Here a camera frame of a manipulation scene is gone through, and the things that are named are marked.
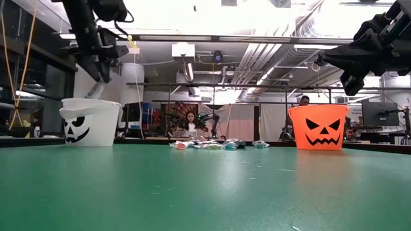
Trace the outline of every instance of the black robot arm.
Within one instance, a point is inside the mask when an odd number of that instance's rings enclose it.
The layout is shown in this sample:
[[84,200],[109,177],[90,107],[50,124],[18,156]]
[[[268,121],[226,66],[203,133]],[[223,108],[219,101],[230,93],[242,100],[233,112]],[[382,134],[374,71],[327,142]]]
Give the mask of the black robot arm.
[[340,79],[348,96],[358,93],[370,72],[376,76],[386,71],[406,75],[411,71],[410,16],[411,1],[397,0],[386,13],[364,22],[354,42],[319,54],[315,63],[344,70]]
[[71,33],[76,35],[77,46],[63,50],[76,57],[76,61],[96,80],[110,81],[110,67],[118,65],[120,58],[128,53],[126,46],[117,46],[122,38],[108,29],[97,26],[93,12],[99,20],[126,22],[128,10],[123,0],[51,0],[63,3],[71,24]]
[[211,129],[211,135],[213,138],[217,137],[217,123],[218,120],[220,120],[220,116],[217,115],[216,113],[210,113],[210,114],[199,114],[197,116],[197,123],[200,128],[205,128],[206,127],[206,121],[212,119],[213,120],[213,128]]

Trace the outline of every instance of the dark hair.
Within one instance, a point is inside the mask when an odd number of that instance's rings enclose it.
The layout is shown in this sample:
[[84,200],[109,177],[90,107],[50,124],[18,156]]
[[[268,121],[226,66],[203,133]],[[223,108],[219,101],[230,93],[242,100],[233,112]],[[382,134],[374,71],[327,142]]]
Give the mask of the dark hair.
[[184,129],[186,130],[186,131],[188,131],[188,119],[187,119],[187,117],[188,117],[188,115],[189,114],[193,114],[194,115],[194,121],[193,121],[193,123],[195,124],[195,128],[197,129],[197,117],[195,116],[195,113],[194,112],[187,112],[187,114],[186,114],[186,122],[184,123]]

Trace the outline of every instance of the monitor screen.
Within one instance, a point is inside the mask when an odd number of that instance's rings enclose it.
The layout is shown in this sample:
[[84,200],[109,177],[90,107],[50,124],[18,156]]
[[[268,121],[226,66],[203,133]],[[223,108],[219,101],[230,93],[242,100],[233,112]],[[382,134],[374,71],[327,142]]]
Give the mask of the monitor screen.
[[362,116],[365,126],[398,126],[399,116],[396,103],[362,102]]
[[121,122],[125,122],[127,119],[127,105],[129,105],[128,109],[128,121],[140,121],[140,104],[137,103],[128,103],[124,106],[123,116],[121,116]]

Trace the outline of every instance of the man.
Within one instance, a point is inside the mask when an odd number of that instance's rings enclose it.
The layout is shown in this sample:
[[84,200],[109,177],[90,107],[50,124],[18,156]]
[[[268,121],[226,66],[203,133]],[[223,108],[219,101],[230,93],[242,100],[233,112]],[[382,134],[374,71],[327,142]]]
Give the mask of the man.
[[[302,96],[300,99],[299,106],[307,106],[310,103],[310,97],[308,96]],[[287,114],[287,119],[286,119],[286,126],[287,125],[292,125],[293,122],[291,121],[290,116]]]
[[[310,103],[310,97],[308,96],[302,96],[300,99],[299,106],[306,106]],[[285,140],[287,133],[291,134],[291,136],[294,138],[294,129],[292,128],[293,121],[291,120],[290,116],[287,114],[287,118],[285,121],[285,127],[283,128],[283,132],[280,135],[280,139]]]

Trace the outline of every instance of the halloween bucket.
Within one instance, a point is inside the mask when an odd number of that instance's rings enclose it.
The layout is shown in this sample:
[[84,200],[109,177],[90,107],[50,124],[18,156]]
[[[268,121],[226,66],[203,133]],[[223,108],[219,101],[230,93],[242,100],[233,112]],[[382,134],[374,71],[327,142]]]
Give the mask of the halloween bucket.
[[98,99],[63,99],[60,115],[64,119],[66,144],[72,146],[112,146],[119,103]]
[[295,142],[301,150],[341,150],[344,139],[344,105],[308,105],[288,109]]

